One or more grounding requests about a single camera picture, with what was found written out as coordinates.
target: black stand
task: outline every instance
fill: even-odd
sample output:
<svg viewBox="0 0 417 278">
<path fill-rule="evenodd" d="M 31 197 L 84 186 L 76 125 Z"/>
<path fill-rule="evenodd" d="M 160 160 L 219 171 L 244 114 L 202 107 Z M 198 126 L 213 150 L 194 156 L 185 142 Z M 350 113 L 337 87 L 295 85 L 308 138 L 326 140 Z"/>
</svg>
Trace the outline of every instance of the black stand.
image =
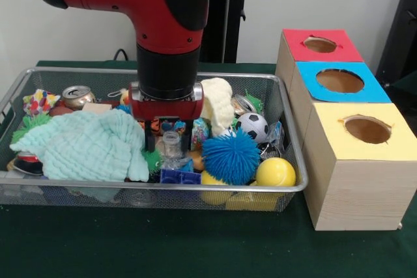
<svg viewBox="0 0 417 278">
<path fill-rule="evenodd" d="M 203 35 L 200 61 L 236 63 L 240 19 L 245 0 L 210 0 L 208 22 Z"/>
<path fill-rule="evenodd" d="M 245 0 L 210 0 L 208 22 L 203 35 L 200 61 L 236 63 L 240 19 Z"/>
<path fill-rule="evenodd" d="M 377 70 L 383 86 L 417 70 L 417 0 L 400 0 Z"/>
</svg>

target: stacked wooden boxes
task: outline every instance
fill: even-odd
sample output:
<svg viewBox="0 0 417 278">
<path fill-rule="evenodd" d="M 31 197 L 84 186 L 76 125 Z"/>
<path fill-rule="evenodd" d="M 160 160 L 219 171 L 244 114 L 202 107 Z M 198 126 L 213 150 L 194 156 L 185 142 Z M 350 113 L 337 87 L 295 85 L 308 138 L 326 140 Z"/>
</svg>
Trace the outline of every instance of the stacked wooden boxes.
<svg viewBox="0 0 417 278">
<path fill-rule="evenodd" d="M 417 188 L 417 139 L 345 31 L 283 31 L 284 80 L 316 230 L 394 230 Z"/>
</svg>

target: black cable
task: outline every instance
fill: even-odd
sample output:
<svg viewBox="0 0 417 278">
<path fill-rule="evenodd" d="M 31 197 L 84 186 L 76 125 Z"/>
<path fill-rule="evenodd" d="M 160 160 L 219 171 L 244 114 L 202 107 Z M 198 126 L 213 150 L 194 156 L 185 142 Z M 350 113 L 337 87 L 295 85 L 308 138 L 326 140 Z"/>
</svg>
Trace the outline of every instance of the black cable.
<svg viewBox="0 0 417 278">
<path fill-rule="evenodd" d="M 124 50 L 124 49 L 119 49 L 119 50 L 117 50 L 117 51 L 116 51 L 115 56 L 113 57 L 113 60 L 114 60 L 114 61 L 116 61 L 116 60 L 117 60 L 117 58 L 119 57 L 119 55 L 120 55 L 121 53 L 123 54 L 124 59 L 125 59 L 126 61 L 129 61 L 128 54 L 125 52 L 125 50 Z"/>
</svg>

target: red box top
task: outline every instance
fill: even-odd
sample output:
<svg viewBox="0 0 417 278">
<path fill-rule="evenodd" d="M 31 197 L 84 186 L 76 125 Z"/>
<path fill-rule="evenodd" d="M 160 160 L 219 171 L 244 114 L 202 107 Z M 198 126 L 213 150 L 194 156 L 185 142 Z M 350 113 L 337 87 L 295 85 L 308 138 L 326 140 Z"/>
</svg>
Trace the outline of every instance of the red box top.
<svg viewBox="0 0 417 278">
<path fill-rule="evenodd" d="M 343 29 L 284 29 L 295 61 L 363 62 Z"/>
</svg>

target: basket rim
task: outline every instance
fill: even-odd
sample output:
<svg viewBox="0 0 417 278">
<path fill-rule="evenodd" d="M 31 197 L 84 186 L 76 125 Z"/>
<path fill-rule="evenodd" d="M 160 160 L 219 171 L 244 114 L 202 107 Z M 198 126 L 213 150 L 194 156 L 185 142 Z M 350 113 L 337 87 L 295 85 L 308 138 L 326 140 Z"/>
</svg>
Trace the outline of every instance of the basket rim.
<svg viewBox="0 0 417 278">
<path fill-rule="evenodd" d="M 6 95 L 0 102 L 0 111 L 13 99 L 16 91 L 24 81 L 27 81 L 35 72 L 75 72 L 75 73 L 99 73 L 99 74 L 134 74 L 136 70 L 120 70 L 105 68 L 59 68 L 59 67 L 32 67 L 22 71 Z M 296 134 L 295 122 L 287 91 L 283 81 L 272 74 L 251 74 L 251 73 L 223 73 L 223 72 L 198 72 L 197 76 L 206 77 L 246 77 L 269 79 L 280 87 L 280 96 L 283 103 L 283 113 L 288 123 L 289 137 L 291 139 L 295 158 L 298 167 L 300 183 L 293 187 L 266 187 L 266 186 L 214 186 L 214 185 L 176 185 L 176 184 L 150 184 L 137 182 L 91 182 L 91 181 L 68 181 L 68 180 L 34 180 L 21 178 L 0 178 L 0 184 L 6 185 L 25 185 L 25 186 L 57 186 L 57 187 L 91 187 L 91 188 L 123 188 L 123 189 L 161 189 L 161 190 L 184 190 L 184 191 L 237 191 L 237 192 L 260 192 L 260 193 L 294 193 L 302 191 L 308 184 L 308 174 L 306 164 L 302 156 L 302 151 L 298 136 Z"/>
</svg>

